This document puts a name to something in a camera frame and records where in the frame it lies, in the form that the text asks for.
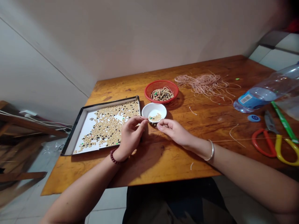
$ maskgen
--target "wrist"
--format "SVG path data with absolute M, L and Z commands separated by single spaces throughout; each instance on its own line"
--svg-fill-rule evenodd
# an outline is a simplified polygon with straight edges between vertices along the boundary
M 121 146 L 119 146 L 118 149 L 113 152 L 113 158 L 117 162 L 123 162 L 128 157 L 129 157 L 129 155 L 127 155 L 126 153 L 124 153 L 124 150 L 121 149 Z
M 190 139 L 188 150 L 194 152 L 203 159 L 208 159 L 212 153 L 212 145 L 210 141 L 193 136 Z

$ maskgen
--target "silver bangle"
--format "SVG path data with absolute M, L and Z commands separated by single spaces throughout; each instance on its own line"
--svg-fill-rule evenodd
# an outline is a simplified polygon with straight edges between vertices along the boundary
M 208 158 L 207 160 L 205 160 L 205 161 L 209 161 L 209 160 L 211 160 L 213 157 L 214 157 L 214 144 L 213 144 L 213 142 L 211 141 L 211 140 L 209 140 L 209 139 L 207 139 L 208 141 L 210 141 L 211 142 L 211 144 L 212 144 L 212 155 L 211 155 L 211 157 L 210 158 Z

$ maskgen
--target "plastic bottle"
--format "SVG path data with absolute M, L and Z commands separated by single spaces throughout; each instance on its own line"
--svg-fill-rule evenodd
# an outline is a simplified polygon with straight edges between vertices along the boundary
M 242 113 L 251 113 L 299 86 L 299 62 L 253 86 L 233 106 Z

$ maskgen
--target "white floor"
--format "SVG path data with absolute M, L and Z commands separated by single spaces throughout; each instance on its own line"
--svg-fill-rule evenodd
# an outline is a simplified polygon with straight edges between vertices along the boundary
M 13 188 L 0 192 L 1 207 L 9 200 L 6 199 L 7 195 L 13 198 L 0 210 L 0 224 L 38 223 L 51 204 L 59 197 L 59 195 L 40 196 L 59 157 L 59 152 L 55 151 L 55 148 L 53 151 L 48 150 L 48 152 L 50 153 L 45 153 L 42 150 L 29 169 L 29 172 L 47 171 L 48 174 L 44 179 L 37 183 L 34 180 L 23 180 L 14 185 Z M 215 177 L 214 180 L 225 199 L 228 210 L 237 223 L 277 223 L 265 208 L 246 195 L 226 177 L 219 176 Z M 101 200 L 86 218 L 85 223 L 122 223 L 126 209 L 126 191 L 126 187 L 106 189 Z

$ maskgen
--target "red bead bracelet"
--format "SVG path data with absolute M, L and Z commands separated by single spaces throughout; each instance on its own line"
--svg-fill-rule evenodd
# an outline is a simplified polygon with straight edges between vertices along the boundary
M 118 164 L 118 165 L 120 165 L 120 164 L 122 164 L 122 163 L 125 163 L 125 162 L 128 160 L 128 158 L 127 158 L 125 161 L 123 161 L 123 162 L 118 162 L 118 161 L 116 161 L 116 160 L 113 158 L 113 153 L 115 152 L 115 150 L 117 150 L 117 148 L 110 151 L 110 158 L 111 158 L 111 160 L 112 160 L 114 163 Z

